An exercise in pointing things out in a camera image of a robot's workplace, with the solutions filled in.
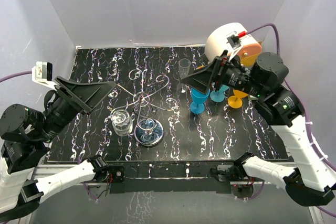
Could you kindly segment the blue wine glass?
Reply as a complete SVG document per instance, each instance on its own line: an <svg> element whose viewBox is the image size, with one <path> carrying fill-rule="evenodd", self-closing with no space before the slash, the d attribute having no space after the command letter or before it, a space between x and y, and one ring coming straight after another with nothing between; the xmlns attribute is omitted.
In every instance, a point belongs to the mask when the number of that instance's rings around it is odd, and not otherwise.
<svg viewBox="0 0 336 224"><path fill-rule="evenodd" d="M190 111L194 114L201 114L205 110L205 102L210 94L210 90L203 94L198 90L192 88L191 89L191 98L192 103L190 104Z"/></svg>
<svg viewBox="0 0 336 224"><path fill-rule="evenodd" d="M214 101L214 102L217 102L217 103L224 101L224 99L225 99L225 94L224 93L228 89L229 89L228 86L222 84L218 91L213 90L210 93L211 100Z"/></svg>

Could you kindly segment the clear ribbed wine glass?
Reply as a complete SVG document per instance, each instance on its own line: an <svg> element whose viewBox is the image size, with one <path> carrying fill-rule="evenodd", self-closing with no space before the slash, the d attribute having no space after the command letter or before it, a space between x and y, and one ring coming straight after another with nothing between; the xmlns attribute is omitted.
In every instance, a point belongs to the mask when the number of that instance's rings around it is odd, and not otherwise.
<svg viewBox="0 0 336 224"><path fill-rule="evenodd" d="M180 82L177 85L177 90L180 93L186 92L186 85L181 82L186 76L188 76L190 70L191 62L187 58L183 58L178 63L178 75L180 78Z"/></svg>

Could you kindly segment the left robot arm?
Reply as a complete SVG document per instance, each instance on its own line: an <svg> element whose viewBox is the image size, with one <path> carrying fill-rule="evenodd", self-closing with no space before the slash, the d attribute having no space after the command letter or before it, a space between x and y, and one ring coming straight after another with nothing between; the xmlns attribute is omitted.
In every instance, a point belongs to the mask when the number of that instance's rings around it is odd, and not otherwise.
<svg viewBox="0 0 336 224"><path fill-rule="evenodd" d="M1 222L34 212L49 197L78 183L108 177L108 164L95 155L58 174L29 178L49 152L46 144L78 114L92 113L117 87L114 81L79 83L56 77L55 82L44 96L44 111L13 104L1 116Z"/></svg>

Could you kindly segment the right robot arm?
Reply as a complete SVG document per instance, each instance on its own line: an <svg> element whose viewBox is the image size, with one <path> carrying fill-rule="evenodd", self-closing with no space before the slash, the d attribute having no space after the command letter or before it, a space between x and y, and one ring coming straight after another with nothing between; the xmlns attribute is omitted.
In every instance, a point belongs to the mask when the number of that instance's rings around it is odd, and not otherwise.
<svg viewBox="0 0 336 224"><path fill-rule="evenodd" d="M289 70L278 54L261 53L250 69L238 56L222 54L182 79L202 94L222 85L256 98L254 108L282 139L296 167L286 167L245 153L233 163L240 180L260 178L284 189L304 207L325 206L335 195L335 171L308 129L306 112L298 97L283 86Z"/></svg>

